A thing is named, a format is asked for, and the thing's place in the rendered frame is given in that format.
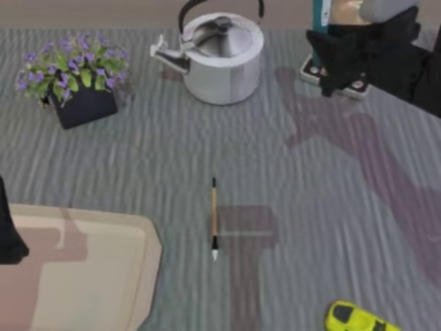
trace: potted plant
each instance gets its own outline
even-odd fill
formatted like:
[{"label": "potted plant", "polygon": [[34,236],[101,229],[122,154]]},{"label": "potted plant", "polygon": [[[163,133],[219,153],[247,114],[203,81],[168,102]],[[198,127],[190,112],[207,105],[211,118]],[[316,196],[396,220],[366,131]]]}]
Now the potted plant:
[{"label": "potted plant", "polygon": [[117,112],[113,91],[125,80],[127,52],[101,34],[80,34],[59,46],[47,43],[23,59],[16,89],[41,106],[51,101],[64,129]]}]

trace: black pot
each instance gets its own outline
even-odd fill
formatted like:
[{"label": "black pot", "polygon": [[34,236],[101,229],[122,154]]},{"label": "black pot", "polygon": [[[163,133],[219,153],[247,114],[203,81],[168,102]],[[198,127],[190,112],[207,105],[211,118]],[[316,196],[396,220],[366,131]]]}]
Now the black pot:
[{"label": "black pot", "polygon": [[67,130],[117,113],[113,92],[95,90],[94,81],[92,87],[86,88],[81,80],[78,80],[78,86],[78,92],[73,92],[72,98],[63,107],[58,98],[53,93],[50,94],[50,100],[63,129]]}]

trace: kettle handle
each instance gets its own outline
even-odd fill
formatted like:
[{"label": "kettle handle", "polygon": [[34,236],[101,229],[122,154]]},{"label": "kettle handle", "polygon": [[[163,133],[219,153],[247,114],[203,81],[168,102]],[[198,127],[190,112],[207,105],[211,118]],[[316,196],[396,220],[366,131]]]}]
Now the kettle handle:
[{"label": "kettle handle", "polygon": [[[189,0],[181,9],[178,16],[178,23],[179,23],[179,32],[182,34],[184,32],[184,18],[185,15],[193,8],[199,5],[202,2],[206,2],[207,0]],[[265,4],[263,0],[258,0],[259,3],[259,19],[263,17],[265,14]]]}]

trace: paintbrush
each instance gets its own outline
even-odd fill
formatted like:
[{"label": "paintbrush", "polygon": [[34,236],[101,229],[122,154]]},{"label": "paintbrush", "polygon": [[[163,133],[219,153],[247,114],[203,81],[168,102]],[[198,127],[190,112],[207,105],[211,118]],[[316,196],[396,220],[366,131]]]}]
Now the paintbrush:
[{"label": "paintbrush", "polygon": [[216,178],[212,183],[212,256],[215,261],[218,258],[218,217],[216,203]]}]

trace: kettle lid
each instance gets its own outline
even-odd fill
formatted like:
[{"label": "kettle lid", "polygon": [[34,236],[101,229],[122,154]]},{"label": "kettle lid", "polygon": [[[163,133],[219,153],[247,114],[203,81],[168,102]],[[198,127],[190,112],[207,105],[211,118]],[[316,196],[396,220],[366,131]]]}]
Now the kettle lid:
[{"label": "kettle lid", "polygon": [[227,16],[219,16],[197,27],[192,43],[208,57],[231,58],[247,51],[252,33]]}]

